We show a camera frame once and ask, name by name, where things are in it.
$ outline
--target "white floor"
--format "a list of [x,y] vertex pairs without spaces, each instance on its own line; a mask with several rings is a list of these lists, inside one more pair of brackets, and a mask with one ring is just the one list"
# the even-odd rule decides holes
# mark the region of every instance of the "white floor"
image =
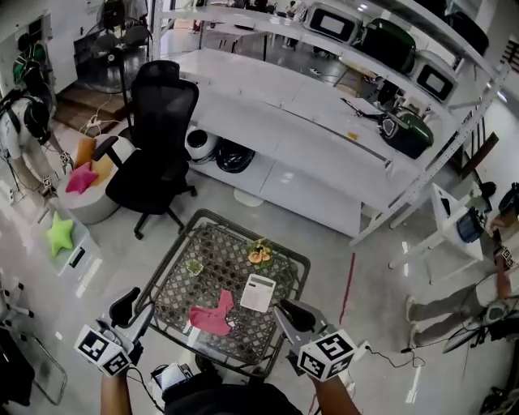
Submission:
[[[79,134],[58,126],[56,135],[62,146],[71,150]],[[58,167],[55,153],[50,153]],[[233,197],[233,189],[211,178],[190,172],[190,184],[199,196],[176,198],[172,208],[187,222],[199,208],[207,208],[235,223],[264,235],[279,244],[305,255],[311,261],[310,275],[302,300],[320,308],[328,319],[338,324],[345,297],[350,261],[355,253],[353,279],[345,307],[342,327],[359,344],[367,340],[371,347],[392,358],[397,364],[409,355],[399,354],[406,347],[410,326],[405,321],[404,301],[412,293],[419,301],[443,297],[455,289],[480,280],[488,264],[470,270],[441,284],[430,286],[422,263],[388,269],[388,262],[410,248],[433,230],[433,219],[426,205],[396,230],[383,226],[354,249],[349,238],[315,222],[270,203],[245,207]],[[68,374],[65,396],[53,407],[34,389],[32,405],[23,408],[10,404],[13,414],[89,415],[100,412],[101,375],[72,349],[85,323],[106,310],[110,297],[131,286],[143,288],[155,267],[177,237],[177,225],[167,216],[153,217],[144,227],[144,239],[133,236],[139,214],[124,208],[108,220],[90,227],[101,247],[103,264],[81,298],[76,296],[78,281],[59,279],[40,247],[32,244],[28,226],[34,219],[35,206],[26,197],[14,206],[7,202],[6,186],[12,183],[9,170],[0,168],[0,268],[7,276],[18,276],[26,286],[22,303],[36,313],[33,321],[19,319],[17,324],[33,331],[57,358]],[[448,249],[433,257],[437,263],[454,264],[457,258]],[[139,363],[147,380],[150,371],[163,363],[186,360],[189,353],[165,337],[148,331],[144,337],[144,355]],[[442,355],[442,344],[421,349],[417,355],[426,361],[420,370],[411,365],[393,369],[383,358],[367,354],[352,365],[350,374],[356,383],[354,402],[365,414],[472,414],[476,413],[491,386],[502,387],[508,377],[512,346],[504,341],[490,342]],[[302,413],[309,413],[314,396],[306,377],[298,378],[283,358],[277,360],[269,383],[278,386]],[[49,393],[55,394],[57,374],[50,371]],[[155,410],[141,385],[129,380],[134,414]]]

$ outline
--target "green food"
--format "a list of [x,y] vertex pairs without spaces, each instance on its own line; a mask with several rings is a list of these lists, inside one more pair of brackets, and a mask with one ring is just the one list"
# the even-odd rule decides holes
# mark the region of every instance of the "green food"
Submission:
[[195,261],[194,259],[187,263],[187,270],[195,276],[199,275],[203,269],[204,265],[202,265],[198,261]]

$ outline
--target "chair armrest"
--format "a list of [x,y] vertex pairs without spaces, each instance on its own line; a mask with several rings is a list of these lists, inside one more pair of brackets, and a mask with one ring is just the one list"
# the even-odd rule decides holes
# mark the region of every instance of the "chair armrest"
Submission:
[[99,161],[105,154],[108,154],[108,157],[114,162],[114,164],[121,168],[122,161],[113,149],[113,146],[118,139],[119,137],[112,135],[103,141],[99,147],[94,150],[94,153],[92,154],[92,160]]
[[111,137],[103,141],[99,145],[99,147],[97,147],[94,150],[94,153],[92,154],[92,160],[99,161],[99,159],[101,159],[108,152],[108,150],[113,147],[113,145],[117,142],[118,139],[119,137],[117,137],[116,135],[112,135]]

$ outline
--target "black display screen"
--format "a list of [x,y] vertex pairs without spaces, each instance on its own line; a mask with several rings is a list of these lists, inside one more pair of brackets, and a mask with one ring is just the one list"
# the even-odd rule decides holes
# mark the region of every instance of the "black display screen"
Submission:
[[418,85],[425,88],[440,100],[445,100],[453,89],[453,82],[432,66],[425,65],[417,79]]
[[324,35],[348,41],[355,29],[355,23],[329,11],[317,9],[311,18],[310,27]]

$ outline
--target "woven metal tabletop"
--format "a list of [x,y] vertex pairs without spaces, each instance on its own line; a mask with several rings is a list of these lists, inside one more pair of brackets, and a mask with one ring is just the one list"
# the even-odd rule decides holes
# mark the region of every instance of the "woven metal tabletop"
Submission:
[[[197,219],[210,220],[195,220],[196,223],[190,221],[182,233],[185,240],[178,242],[177,249],[174,246],[170,250],[144,290],[144,294],[150,295],[156,303],[157,324],[154,328],[165,335],[171,329],[186,332],[186,327],[189,327],[189,307],[216,308],[221,290],[226,289],[232,293],[234,302],[233,309],[226,316],[227,323],[232,327],[229,335],[216,336],[200,332],[196,342],[238,362],[258,365],[266,358],[268,348],[272,347],[277,329],[272,314],[273,306],[282,298],[299,297],[304,283],[302,277],[306,278],[310,263],[306,259],[301,267],[301,258],[304,257],[294,254],[297,257],[294,261],[290,258],[291,251],[273,243],[272,263],[265,268],[252,264],[247,256],[250,244],[257,235],[209,211],[202,211],[202,214],[199,212],[195,214]],[[187,269],[191,260],[204,266],[198,276],[192,275]],[[239,304],[251,273],[276,281],[266,313]]]

